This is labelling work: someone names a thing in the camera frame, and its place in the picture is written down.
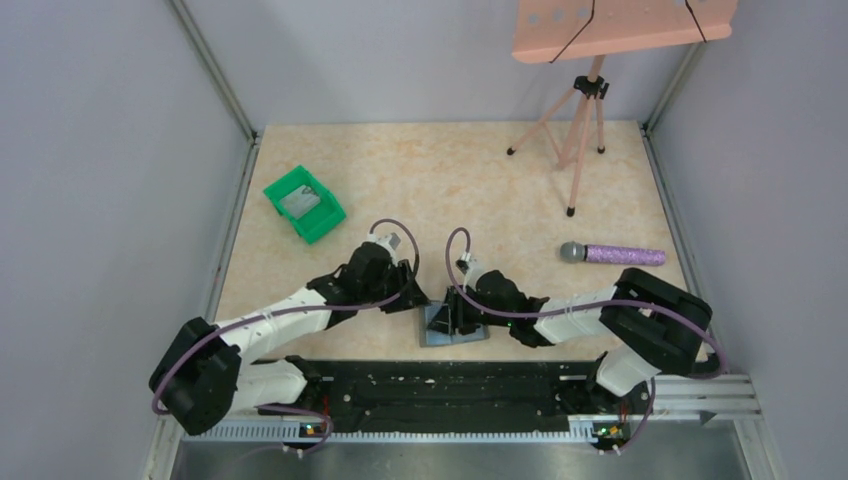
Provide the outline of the grey card holder wallet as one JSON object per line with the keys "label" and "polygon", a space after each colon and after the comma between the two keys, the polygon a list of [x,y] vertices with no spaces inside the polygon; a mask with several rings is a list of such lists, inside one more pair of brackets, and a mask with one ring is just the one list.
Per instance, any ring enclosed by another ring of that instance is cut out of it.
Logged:
{"label": "grey card holder wallet", "polygon": [[470,333],[460,333],[450,322],[450,309],[440,301],[431,301],[422,308],[418,323],[418,344],[436,348],[482,342],[490,338],[488,327],[476,326]]}

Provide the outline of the silver credit card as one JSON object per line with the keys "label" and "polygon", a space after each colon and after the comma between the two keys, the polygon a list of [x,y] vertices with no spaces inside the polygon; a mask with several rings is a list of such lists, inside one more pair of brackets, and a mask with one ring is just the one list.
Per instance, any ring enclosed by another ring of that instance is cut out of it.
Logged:
{"label": "silver credit card", "polygon": [[283,214],[300,219],[321,203],[320,196],[310,188],[295,190],[278,201]]}
{"label": "silver credit card", "polygon": [[320,195],[310,186],[301,185],[295,191],[286,196],[287,202],[293,207],[310,209],[320,201]]}

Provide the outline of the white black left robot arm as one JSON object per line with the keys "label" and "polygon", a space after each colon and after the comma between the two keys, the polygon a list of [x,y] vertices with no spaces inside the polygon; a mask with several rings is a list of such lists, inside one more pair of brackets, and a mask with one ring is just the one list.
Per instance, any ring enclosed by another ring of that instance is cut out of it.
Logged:
{"label": "white black left robot arm", "polygon": [[148,381],[152,410],[197,435],[230,413],[294,404],[309,376],[293,361],[266,363],[264,357],[364,310],[392,314],[426,304],[419,267],[418,255],[401,259],[387,239],[371,238],[334,271],[276,303],[221,323],[186,321]]}

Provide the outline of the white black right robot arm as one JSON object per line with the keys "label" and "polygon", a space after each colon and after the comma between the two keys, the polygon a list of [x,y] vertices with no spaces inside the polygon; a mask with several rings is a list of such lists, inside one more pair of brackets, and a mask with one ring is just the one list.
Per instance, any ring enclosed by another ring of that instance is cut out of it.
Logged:
{"label": "white black right robot arm", "polygon": [[466,273],[449,290],[471,322],[504,327],[526,347],[616,337],[619,346],[599,357],[590,378],[615,397],[660,374],[700,377],[700,348],[715,343],[707,332],[713,309],[706,301],[639,268],[626,268],[613,285],[569,299],[528,296],[499,270]]}

